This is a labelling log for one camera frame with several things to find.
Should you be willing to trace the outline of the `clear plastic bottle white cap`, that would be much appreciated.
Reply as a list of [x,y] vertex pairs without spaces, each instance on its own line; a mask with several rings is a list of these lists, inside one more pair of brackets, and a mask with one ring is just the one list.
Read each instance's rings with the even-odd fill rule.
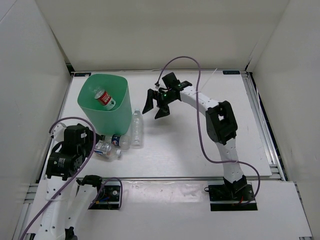
[[139,108],[136,108],[131,119],[131,145],[139,149],[143,146],[144,122],[143,115]]

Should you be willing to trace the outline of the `blue white label clear bottle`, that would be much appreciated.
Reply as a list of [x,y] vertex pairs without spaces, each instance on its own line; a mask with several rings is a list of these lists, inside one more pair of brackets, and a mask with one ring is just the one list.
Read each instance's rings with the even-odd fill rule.
[[112,143],[99,141],[94,147],[94,153],[107,160],[120,159],[122,150],[115,147]]

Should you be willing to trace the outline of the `red label plastic bottle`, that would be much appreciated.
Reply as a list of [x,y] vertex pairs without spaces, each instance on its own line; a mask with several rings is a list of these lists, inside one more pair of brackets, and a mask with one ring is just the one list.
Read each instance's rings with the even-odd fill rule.
[[95,87],[93,93],[94,99],[97,100],[107,111],[112,110],[116,106],[116,101],[103,87]]

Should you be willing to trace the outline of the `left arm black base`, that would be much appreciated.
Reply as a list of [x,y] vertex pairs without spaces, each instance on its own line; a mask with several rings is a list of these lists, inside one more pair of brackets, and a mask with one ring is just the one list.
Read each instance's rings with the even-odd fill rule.
[[123,183],[118,177],[105,180],[88,209],[120,210],[123,203],[123,190]]

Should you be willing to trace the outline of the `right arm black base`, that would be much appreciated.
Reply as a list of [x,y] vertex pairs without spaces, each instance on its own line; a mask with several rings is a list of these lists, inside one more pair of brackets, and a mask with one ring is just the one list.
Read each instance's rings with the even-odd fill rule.
[[203,189],[209,194],[211,212],[257,211],[257,202],[253,200],[254,190],[251,184],[237,193],[232,193],[225,184],[209,184]]

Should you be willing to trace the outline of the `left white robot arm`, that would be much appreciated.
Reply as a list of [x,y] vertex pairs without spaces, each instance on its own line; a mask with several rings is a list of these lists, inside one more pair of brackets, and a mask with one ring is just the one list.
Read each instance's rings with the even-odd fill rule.
[[47,163],[46,203],[39,213],[36,240],[76,240],[75,229],[91,202],[103,198],[105,188],[100,176],[76,179],[98,140],[97,135],[81,124],[64,129],[63,140],[53,147]]

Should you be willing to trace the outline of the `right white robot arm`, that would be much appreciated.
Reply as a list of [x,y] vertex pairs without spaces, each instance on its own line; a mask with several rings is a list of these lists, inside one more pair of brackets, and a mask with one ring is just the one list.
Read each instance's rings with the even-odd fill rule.
[[228,101],[216,101],[200,93],[196,86],[188,81],[180,81],[171,72],[162,78],[164,87],[148,89],[143,113],[158,107],[156,119],[170,114],[169,104],[181,101],[196,109],[197,115],[205,117],[206,132],[215,143],[220,160],[215,164],[223,166],[224,193],[230,200],[245,198],[247,178],[241,169],[236,149],[238,124]]

